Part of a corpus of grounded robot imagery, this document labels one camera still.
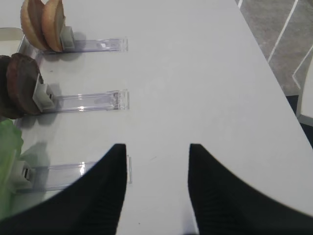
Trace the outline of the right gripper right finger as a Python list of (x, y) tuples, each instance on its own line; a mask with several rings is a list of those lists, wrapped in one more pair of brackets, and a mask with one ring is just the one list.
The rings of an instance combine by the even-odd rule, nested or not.
[(313, 218), (257, 191), (201, 144), (189, 148), (188, 191), (201, 235), (311, 235)]

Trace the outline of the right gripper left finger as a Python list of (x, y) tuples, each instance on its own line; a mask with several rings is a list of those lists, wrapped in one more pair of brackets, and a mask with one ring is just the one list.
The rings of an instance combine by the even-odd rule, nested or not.
[(115, 144), (79, 180), (0, 223), (2, 235), (114, 235), (127, 187), (127, 151)]

